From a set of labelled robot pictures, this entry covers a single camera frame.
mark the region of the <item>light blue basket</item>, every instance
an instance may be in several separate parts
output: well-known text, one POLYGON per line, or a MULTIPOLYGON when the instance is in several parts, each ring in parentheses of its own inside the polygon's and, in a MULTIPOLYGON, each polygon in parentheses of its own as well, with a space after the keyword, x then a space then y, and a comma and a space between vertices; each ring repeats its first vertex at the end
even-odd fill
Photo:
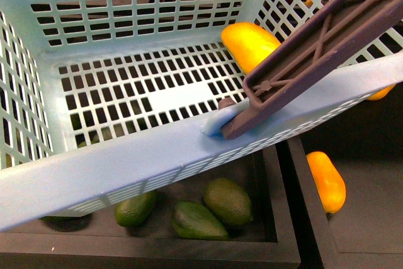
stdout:
POLYGON ((250 21, 284 41, 326 1, 0 0, 0 229, 201 173, 403 80, 391 28, 346 63, 378 64, 335 71, 236 140, 218 134, 247 106, 221 31, 250 21), (217 111, 227 96, 239 104, 217 111))

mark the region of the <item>yellow mango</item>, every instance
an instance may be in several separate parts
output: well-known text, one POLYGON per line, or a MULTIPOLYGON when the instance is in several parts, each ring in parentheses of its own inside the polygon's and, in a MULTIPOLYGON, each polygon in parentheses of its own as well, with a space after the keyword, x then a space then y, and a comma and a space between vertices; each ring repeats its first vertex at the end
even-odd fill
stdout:
POLYGON ((392 88, 395 87, 395 85, 396 84, 393 84, 391 86, 388 86, 387 88, 380 90, 379 92, 377 92, 377 93, 373 94, 372 96, 370 96, 369 98, 367 98, 367 100, 377 101, 379 99, 382 99, 384 96, 386 96, 392 90, 392 88))
POLYGON ((335 214, 346 201, 344 180, 324 152, 311 152, 307 160, 325 213, 335 214))
POLYGON ((221 33, 221 39, 245 74, 280 46, 276 37, 250 22, 227 26, 221 33))

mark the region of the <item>produce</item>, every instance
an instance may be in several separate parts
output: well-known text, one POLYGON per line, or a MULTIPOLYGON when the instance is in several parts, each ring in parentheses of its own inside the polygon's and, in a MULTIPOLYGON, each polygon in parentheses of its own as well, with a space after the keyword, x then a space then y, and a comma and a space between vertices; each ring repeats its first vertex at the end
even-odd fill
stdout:
POLYGON ((82 129, 79 115, 71 115, 70 120, 73 130, 82 129))
POLYGON ((395 85, 396 84, 393 84, 391 86, 388 86, 387 88, 380 90, 379 92, 377 92, 377 93, 373 94, 372 96, 370 96, 369 98, 367 98, 367 100, 377 101, 379 99, 382 99, 384 96, 386 96, 392 90, 392 88, 395 87, 395 85))
POLYGON ((13 159, 11 159, 11 156, 9 154, 6 154, 6 167, 12 167, 13 166, 13 159))
POLYGON ((52 216, 46 216, 46 217, 41 217, 40 220, 44 222, 65 222, 67 220, 72 220, 76 219, 77 217, 52 217, 52 216))
POLYGON ((249 22, 227 26, 221 33, 221 39, 245 74, 280 46, 276 37, 249 22))
POLYGON ((172 225, 181 238, 225 241, 228 232, 202 204, 178 202, 173 211, 172 225))
POLYGON ((87 146, 86 141, 83 141, 80 144, 78 144, 77 148, 82 148, 82 147, 86 147, 86 146, 87 146))
POLYGON ((323 209, 327 214, 335 214, 346 201, 344 180, 324 152, 311 152, 307 154, 307 160, 323 209))
POLYGON ((122 227, 137 227, 148 218, 156 204, 157 191, 129 198, 115 206, 116 223, 122 227))
POLYGON ((229 226, 242 226, 253 220, 249 195, 227 178, 211 181, 206 187, 203 201, 217 218, 229 226))
MULTIPOLYGON (((103 139, 104 139, 105 141, 112 139, 112 134, 111 134, 111 132, 109 131, 109 129, 102 129, 102 137, 103 137, 103 139)), ((99 141, 99 135, 98 135, 98 133, 96 133, 96 134, 94 135, 93 139, 91 140, 91 143, 92 143, 92 144, 96 144, 96 143, 99 143, 99 142, 100 142, 100 141, 99 141)))
POLYGON ((314 2, 312 0, 305 0, 304 4, 307 6, 307 8, 310 8, 314 5, 314 2))

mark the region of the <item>dark wooden bin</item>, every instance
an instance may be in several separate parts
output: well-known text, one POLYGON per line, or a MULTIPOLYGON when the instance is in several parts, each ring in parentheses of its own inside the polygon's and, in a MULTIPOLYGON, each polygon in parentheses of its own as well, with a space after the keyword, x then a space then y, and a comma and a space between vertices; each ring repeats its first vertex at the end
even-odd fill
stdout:
POLYGON ((269 147, 160 190, 147 222, 126 229, 113 207, 65 223, 41 220, 0 234, 0 268, 297 268, 300 264, 275 147, 269 147), (177 200, 202 201, 216 177, 249 193, 254 220, 231 240, 180 239, 171 226, 177 200))
POLYGON ((301 268, 403 268, 403 85, 300 138, 278 150, 301 268), (329 219, 305 157, 318 150, 347 187, 344 207, 329 219))

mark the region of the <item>basket grid bottom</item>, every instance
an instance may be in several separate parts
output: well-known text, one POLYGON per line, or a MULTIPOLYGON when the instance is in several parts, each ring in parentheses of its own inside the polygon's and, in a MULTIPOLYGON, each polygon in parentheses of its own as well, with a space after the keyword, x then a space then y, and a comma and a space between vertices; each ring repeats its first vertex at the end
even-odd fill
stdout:
POLYGON ((244 74, 221 42, 58 68, 74 146, 82 147, 242 101, 244 74))

